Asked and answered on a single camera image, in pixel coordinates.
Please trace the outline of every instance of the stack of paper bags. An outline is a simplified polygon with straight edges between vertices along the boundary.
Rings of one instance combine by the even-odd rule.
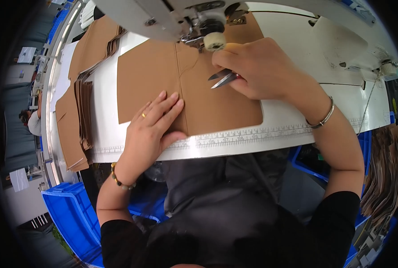
[[[398,207],[398,125],[372,132],[369,174],[366,178],[361,210],[372,224],[388,224]]]
[[[246,24],[226,25],[227,42],[244,44],[263,38],[252,13]],[[212,52],[199,53],[182,43],[147,40],[124,53],[117,62],[117,109],[119,124],[128,122],[162,90],[184,99],[184,110],[170,131],[188,136],[231,130],[263,122],[260,101],[251,100],[229,85],[211,89],[220,71],[212,65]]]
[[[89,168],[85,151],[93,147],[90,118],[92,82],[89,75],[117,50],[117,40],[125,30],[109,17],[94,21],[75,47],[68,79],[70,86],[56,103],[59,140],[67,169]]]

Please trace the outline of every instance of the dark hair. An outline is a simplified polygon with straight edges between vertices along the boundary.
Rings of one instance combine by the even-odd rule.
[[[19,119],[22,121],[22,123],[28,123],[28,110],[20,111]]]

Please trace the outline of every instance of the silver bracelet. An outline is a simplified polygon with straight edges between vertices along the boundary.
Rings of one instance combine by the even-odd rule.
[[[306,122],[309,124],[309,126],[311,128],[316,129],[316,128],[319,128],[321,126],[324,126],[324,124],[329,120],[329,118],[333,114],[333,111],[335,110],[335,103],[333,102],[333,98],[331,96],[329,96],[329,97],[330,97],[330,100],[331,100],[330,112],[327,114],[327,116],[322,121],[320,121],[318,124],[316,124],[314,126],[311,126],[311,124],[309,124],[309,122],[306,120]]]

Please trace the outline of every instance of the hand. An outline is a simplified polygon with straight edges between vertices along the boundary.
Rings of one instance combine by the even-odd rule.
[[[184,101],[178,98],[178,93],[166,98],[166,92],[162,91],[134,115],[127,127],[124,151],[115,167],[121,183],[132,185],[167,147],[187,137],[180,131],[164,135],[184,107]]]
[[[244,45],[229,43],[224,50],[214,52],[212,63],[241,75],[244,79],[236,79],[229,85],[250,99],[278,99],[295,104],[303,96],[324,93],[271,38]]]

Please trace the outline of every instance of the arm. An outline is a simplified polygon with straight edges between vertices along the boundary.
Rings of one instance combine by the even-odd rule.
[[[216,67],[229,68],[244,79],[230,85],[250,99],[278,99],[296,107],[312,125],[330,111],[330,99],[320,85],[299,70],[277,43],[264,38],[245,45],[227,44],[213,54]],[[331,166],[325,197],[339,191],[361,195],[362,151],[352,126],[335,107],[327,123],[313,130],[324,159]]]
[[[38,118],[41,118],[41,100],[42,100],[42,91],[38,94],[38,110],[37,110]]]
[[[166,92],[163,91],[152,103],[147,103],[137,112],[127,127],[124,151],[114,170],[118,181],[124,185],[134,184],[164,149],[186,138],[184,133],[178,131],[163,136],[183,107],[184,101],[178,99],[178,93],[166,98]],[[129,198],[130,190],[122,189],[111,176],[108,177],[96,203],[100,226],[109,220],[132,222],[127,210]]]

